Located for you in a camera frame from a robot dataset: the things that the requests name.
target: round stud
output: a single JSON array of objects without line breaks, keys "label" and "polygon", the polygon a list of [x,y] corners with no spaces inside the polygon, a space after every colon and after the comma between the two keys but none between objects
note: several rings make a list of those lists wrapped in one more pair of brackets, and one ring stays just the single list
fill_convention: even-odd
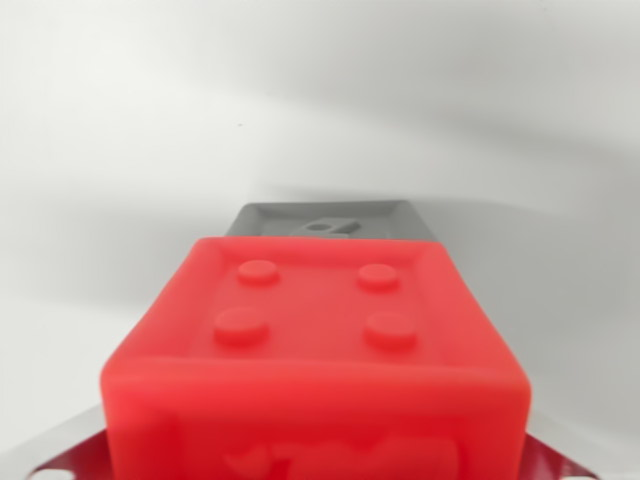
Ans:
[{"label": "round stud", "polygon": [[398,272],[384,263],[371,263],[358,270],[358,281],[367,290],[387,290],[398,285]]},{"label": "round stud", "polygon": [[249,260],[238,267],[238,278],[243,283],[267,285],[278,280],[278,266],[269,260]]},{"label": "round stud", "polygon": [[399,313],[374,313],[367,319],[364,338],[382,350],[407,350],[417,340],[414,322]]},{"label": "round stud", "polygon": [[213,325],[218,343],[234,347],[255,345],[269,332],[264,316],[255,308],[238,307],[220,313]]}]

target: lego brick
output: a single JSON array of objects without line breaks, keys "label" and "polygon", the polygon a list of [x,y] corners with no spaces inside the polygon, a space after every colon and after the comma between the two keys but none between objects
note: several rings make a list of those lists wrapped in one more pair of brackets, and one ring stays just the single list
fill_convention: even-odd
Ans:
[{"label": "lego brick", "polygon": [[299,237],[200,240],[102,390],[117,480],[514,480],[530,401],[442,245]]},{"label": "lego brick", "polygon": [[227,235],[435,241],[415,208],[407,201],[395,200],[248,204]]}]

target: red rubber cover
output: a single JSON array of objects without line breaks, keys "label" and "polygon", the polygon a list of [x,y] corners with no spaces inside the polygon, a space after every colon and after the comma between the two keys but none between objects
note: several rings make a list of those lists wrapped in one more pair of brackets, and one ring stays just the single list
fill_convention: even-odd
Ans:
[{"label": "red rubber cover", "polygon": [[514,480],[527,378],[436,242],[196,243],[102,375],[118,480]]}]

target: white background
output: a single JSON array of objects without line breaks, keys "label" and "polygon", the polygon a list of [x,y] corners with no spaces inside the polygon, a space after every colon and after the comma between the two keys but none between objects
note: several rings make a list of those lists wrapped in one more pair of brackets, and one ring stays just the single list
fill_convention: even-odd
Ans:
[{"label": "white background", "polygon": [[640,4],[0,0],[0,451],[249,201],[407,198],[537,407],[640,451]]}]

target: red silicone cap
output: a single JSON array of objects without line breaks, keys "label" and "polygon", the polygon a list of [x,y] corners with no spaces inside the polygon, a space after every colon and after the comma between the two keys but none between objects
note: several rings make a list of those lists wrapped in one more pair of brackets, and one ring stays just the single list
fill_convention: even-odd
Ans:
[{"label": "red silicone cap", "polygon": [[117,480],[514,480],[528,381],[436,242],[200,240],[102,375]]}]

